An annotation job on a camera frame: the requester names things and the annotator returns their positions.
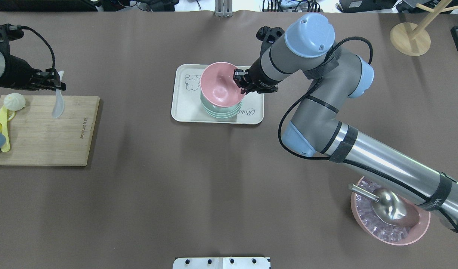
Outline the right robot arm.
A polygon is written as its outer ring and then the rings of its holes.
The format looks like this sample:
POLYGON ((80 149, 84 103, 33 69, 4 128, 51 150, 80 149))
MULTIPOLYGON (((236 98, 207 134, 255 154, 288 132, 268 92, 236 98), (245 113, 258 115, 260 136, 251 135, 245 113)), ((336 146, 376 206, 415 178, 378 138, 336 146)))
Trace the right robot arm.
POLYGON ((344 102, 360 97, 374 80, 369 40, 336 41, 333 25, 320 13, 307 13, 286 30, 263 26, 256 37, 262 42, 259 58, 250 68, 232 72, 242 94, 275 93, 297 71, 312 81, 279 123, 278 139, 286 151, 305 160, 316 160, 318 152, 320 160, 349 166, 434 212, 458 233, 455 179, 337 119, 344 102))

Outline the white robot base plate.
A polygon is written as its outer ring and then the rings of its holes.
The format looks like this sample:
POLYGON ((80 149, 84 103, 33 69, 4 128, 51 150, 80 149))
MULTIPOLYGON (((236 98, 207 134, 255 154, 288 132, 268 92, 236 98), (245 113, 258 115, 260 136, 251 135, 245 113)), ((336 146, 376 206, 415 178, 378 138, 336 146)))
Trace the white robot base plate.
POLYGON ((173 269, 270 269, 268 257, 180 257, 173 269))

